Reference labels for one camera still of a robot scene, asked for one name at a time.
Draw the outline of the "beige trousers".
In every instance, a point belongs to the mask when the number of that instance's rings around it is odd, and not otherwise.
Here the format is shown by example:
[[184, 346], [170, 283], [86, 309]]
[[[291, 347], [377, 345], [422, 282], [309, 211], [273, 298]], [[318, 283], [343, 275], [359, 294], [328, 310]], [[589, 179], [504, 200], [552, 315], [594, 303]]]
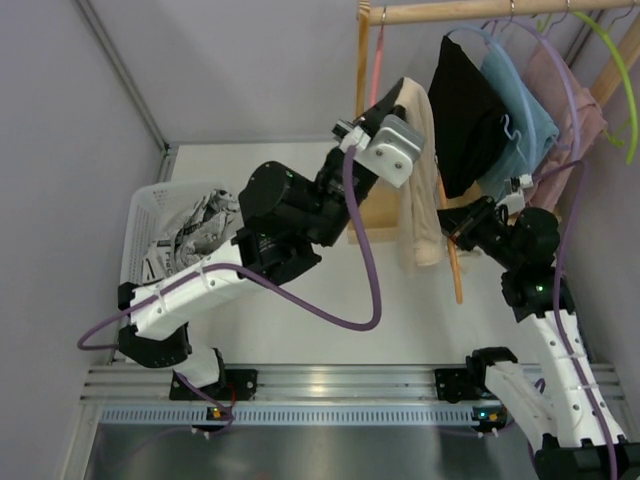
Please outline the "beige trousers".
[[405, 77], [396, 100], [405, 108], [407, 123], [425, 139], [419, 159], [400, 190], [397, 246], [399, 263], [408, 275], [430, 267], [446, 256], [444, 236], [437, 216], [438, 169], [432, 108], [425, 89]]

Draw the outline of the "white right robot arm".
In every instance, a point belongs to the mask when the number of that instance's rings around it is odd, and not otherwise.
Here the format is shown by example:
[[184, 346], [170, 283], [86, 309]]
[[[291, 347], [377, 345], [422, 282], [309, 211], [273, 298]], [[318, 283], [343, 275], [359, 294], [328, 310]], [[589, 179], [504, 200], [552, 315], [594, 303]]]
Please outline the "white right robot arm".
[[556, 268], [557, 218], [526, 207], [515, 222], [487, 196], [438, 211], [445, 237], [504, 271], [502, 295], [533, 347], [544, 385], [534, 386], [507, 347], [466, 359], [476, 385], [496, 397], [525, 434], [540, 479], [636, 479], [639, 445], [610, 413], [581, 339], [571, 293]]

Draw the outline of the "pink plastic hanger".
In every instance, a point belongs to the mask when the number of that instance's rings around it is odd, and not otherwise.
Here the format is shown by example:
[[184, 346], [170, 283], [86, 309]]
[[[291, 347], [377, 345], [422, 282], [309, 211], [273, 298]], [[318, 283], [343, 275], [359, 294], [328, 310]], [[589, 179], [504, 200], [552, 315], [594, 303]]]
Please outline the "pink plastic hanger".
[[380, 28], [379, 28], [379, 32], [376, 40], [376, 50], [375, 50], [374, 65], [372, 70], [371, 88], [369, 93], [370, 106], [374, 106], [376, 104], [376, 100], [378, 97], [381, 67], [382, 67], [382, 61], [383, 61], [384, 29], [385, 29], [386, 17], [387, 17], [387, 6], [384, 6], [382, 15], [381, 15]]

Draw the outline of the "orange plastic hanger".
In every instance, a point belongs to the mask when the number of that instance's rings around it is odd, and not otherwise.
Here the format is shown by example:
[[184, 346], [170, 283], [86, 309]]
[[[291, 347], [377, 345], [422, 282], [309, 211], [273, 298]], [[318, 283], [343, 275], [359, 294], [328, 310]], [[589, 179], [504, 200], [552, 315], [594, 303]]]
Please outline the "orange plastic hanger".
[[[446, 210], [448, 208], [448, 202], [447, 202], [447, 196], [446, 196], [441, 174], [438, 174], [437, 185], [438, 185], [440, 206], [442, 209]], [[447, 250], [448, 250], [448, 257], [449, 257], [451, 272], [453, 276], [456, 303], [458, 305], [462, 305], [464, 302], [464, 296], [463, 296], [463, 289], [462, 289], [461, 274], [460, 274], [456, 247], [454, 242], [451, 239], [447, 239]]]

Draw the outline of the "black white printed trousers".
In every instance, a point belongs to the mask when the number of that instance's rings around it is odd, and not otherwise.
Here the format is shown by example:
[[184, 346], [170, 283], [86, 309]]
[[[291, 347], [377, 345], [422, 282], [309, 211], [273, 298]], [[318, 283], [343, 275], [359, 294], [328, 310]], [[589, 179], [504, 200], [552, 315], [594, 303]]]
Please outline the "black white printed trousers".
[[224, 189], [212, 189], [174, 214], [152, 237], [142, 261], [142, 284], [173, 276], [219, 248], [238, 218], [237, 199]]

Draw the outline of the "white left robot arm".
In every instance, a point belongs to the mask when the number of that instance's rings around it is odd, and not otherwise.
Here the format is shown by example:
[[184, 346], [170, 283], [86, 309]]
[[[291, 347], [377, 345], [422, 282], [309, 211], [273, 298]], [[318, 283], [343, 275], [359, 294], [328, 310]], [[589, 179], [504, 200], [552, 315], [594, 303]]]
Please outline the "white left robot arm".
[[299, 297], [293, 303], [347, 330], [376, 328], [381, 291], [359, 207], [377, 181], [398, 187], [409, 179], [426, 148], [420, 121], [429, 112], [424, 88], [402, 78], [358, 118], [334, 126], [337, 143], [314, 179], [276, 161], [261, 164], [240, 192], [243, 225], [231, 239], [181, 272], [133, 291], [120, 315], [118, 352], [148, 369], [171, 369], [191, 390], [222, 388], [222, 356], [197, 344], [190, 322], [258, 287], [287, 298], [286, 284], [318, 265], [317, 248], [334, 245], [348, 225], [365, 264], [371, 318], [354, 323]]

